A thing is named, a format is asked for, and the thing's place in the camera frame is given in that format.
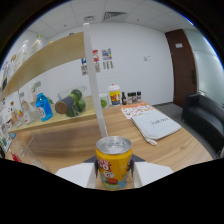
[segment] ceiling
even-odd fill
[[[105,23],[105,12],[125,12],[123,23],[138,24],[164,33],[176,29],[197,30],[179,13],[152,0],[72,0],[44,14],[27,30],[49,39],[82,26],[84,17],[94,16],[90,24]]]

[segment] can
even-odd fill
[[[127,138],[110,136],[96,143],[99,174],[105,188],[117,190],[127,185],[132,154],[132,143]]]

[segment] wooden door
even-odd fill
[[[197,91],[193,53],[183,30],[165,33],[173,62],[174,104],[183,107],[184,97]]]

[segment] black chair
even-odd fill
[[[197,131],[219,157],[224,146],[224,109],[199,93],[188,95],[185,97],[182,120]]]

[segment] wooden shelf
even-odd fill
[[[9,133],[18,133],[21,131],[31,131],[35,129],[42,129],[42,128],[48,128],[48,127],[53,127],[53,126],[58,126],[58,125],[64,125],[64,124],[71,124],[79,121],[86,121],[86,120],[91,120],[91,119],[96,119],[96,112],[94,109],[94,104],[93,104],[93,99],[92,96],[87,96],[86,97],[86,104],[87,108],[86,111],[82,114],[80,114],[77,117],[74,118],[67,118],[66,115],[61,115],[55,112],[55,109],[52,110],[54,116],[48,120],[48,121],[41,121],[37,114],[37,112],[34,112],[35,114],[35,121],[32,122],[29,125],[20,125],[18,128],[12,127],[8,132]]]
[[[29,57],[7,83],[0,100],[18,91],[36,76],[64,63],[85,58],[83,32],[48,44]]]

